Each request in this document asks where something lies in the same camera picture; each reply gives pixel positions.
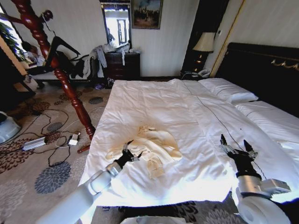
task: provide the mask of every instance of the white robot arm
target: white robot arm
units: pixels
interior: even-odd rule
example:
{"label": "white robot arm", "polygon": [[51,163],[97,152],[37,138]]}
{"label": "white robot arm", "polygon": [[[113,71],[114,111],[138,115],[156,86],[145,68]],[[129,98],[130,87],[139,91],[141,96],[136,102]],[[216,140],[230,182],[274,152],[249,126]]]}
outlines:
{"label": "white robot arm", "polygon": [[[73,193],[64,198],[58,205],[49,210],[37,220],[37,224],[73,224],[75,223],[101,195],[110,187],[111,179],[119,174],[128,161],[138,160],[141,154],[134,157],[124,145],[123,155],[109,164],[104,171],[94,174],[87,182],[80,185]],[[221,135],[220,147],[235,161],[239,180],[237,195],[239,204],[237,208],[241,217],[249,224],[289,224],[286,214],[271,201],[272,194],[289,192],[289,186],[279,180],[263,180],[254,170],[251,162],[257,156],[252,147],[244,140],[245,151],[233,149],[227,145]]]}
{"label": "white robot arm", "polygon": [[247,141],[244,140],[246,151],[233,149],[226,143],[223,134],[220,142],[220,147],[235,161],[238,170],[237,208],[241,217],[249,224],[290,224],[286,214],[270,200],[273,194],[291,191],[287,183],[275,179],[262,181],[251,164],[257,152],[253,151]]}
{"label": "white robot arm", "polygon": [[74,192],[64,198],[59,204],[49,210],[36,224],[74,224],[101,195],[110,187],[111,179],[116,177],[128,161],[138,160],[124,144],[122,156],[109,164],[104,171],[95,173],[87,182],[80,185]]}

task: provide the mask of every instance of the patterned carpet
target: patterned carpet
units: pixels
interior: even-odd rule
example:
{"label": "patterned carpet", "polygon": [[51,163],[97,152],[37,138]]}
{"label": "patterned carpet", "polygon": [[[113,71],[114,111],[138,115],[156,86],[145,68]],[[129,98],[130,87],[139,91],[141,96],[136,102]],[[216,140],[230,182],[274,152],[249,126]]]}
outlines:
{"label": "patterned carpet", "polygon": [[[77,94],[96,127],[107,104],[110,90],[94,90],[81,84]],[[84,127],[70,100],[57,85],[46,85],[26,102],[7,112],[22,126],[7,144],[0,145],[0,223],[32,224],[78,185],[89,145]],[[65,146],[71,133],[80,131],[76,146]],[[45,136],[46,145],[22,151],[22,145]],[[93,224],[119,224],[138,215],[184,217],[200,224],[242,224],[228,195],[220,202],[185,202],[150,208],[98,207]]]}

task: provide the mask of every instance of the black headboard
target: black headboard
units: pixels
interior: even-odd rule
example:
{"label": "black headboard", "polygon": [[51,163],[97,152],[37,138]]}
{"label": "black headboard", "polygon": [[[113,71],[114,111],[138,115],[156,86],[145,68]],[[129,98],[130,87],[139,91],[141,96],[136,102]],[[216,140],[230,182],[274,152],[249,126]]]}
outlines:
{"label": "black headboard", "polygon": [[299,117],[299,49],[230,43],[216,77]]}

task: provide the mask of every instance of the pillow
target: pillow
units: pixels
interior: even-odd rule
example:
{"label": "pillow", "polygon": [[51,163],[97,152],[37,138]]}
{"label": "pillow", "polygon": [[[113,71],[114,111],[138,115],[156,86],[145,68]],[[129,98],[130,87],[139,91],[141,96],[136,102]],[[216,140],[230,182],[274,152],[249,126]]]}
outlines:
{"label": "pillow", "polygon": [[235,105],[299,163],[299,119],[263,101]]}
{"label": "pillow", "polygon": [[232,104],[245,103],[258,99],[252,92],[223,78],[208,78],[199,82],[214,95]]}

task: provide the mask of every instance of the wooden bedpost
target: wooden bedpost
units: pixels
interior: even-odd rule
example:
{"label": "wooden bedpost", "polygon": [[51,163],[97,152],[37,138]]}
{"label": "wooden bedpost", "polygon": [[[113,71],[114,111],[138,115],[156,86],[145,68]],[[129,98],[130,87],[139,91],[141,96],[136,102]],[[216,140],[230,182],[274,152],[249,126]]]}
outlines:
{"label": "wooden bedpost", "polygon": [[[35,14],[31,6],[30,0],[11,0],[21,14],[21,21],[30,31],[32,36],[37,40],[43,57],[46,58],[50,49],[50,43],[47,40],[47,35],[43,30],[43,21]],[[65,94],[71,99],[71,104],[75,108],[77,115],[84,125],[90,140],[93,138],[95,128],[91,123],[90,117],[86,112],[81,100],[74,89],[72,88],[66,73],[59,68],[59,61],[56,57],[51,62],[51,67],[54,68],[55,76],[60,80]]]}

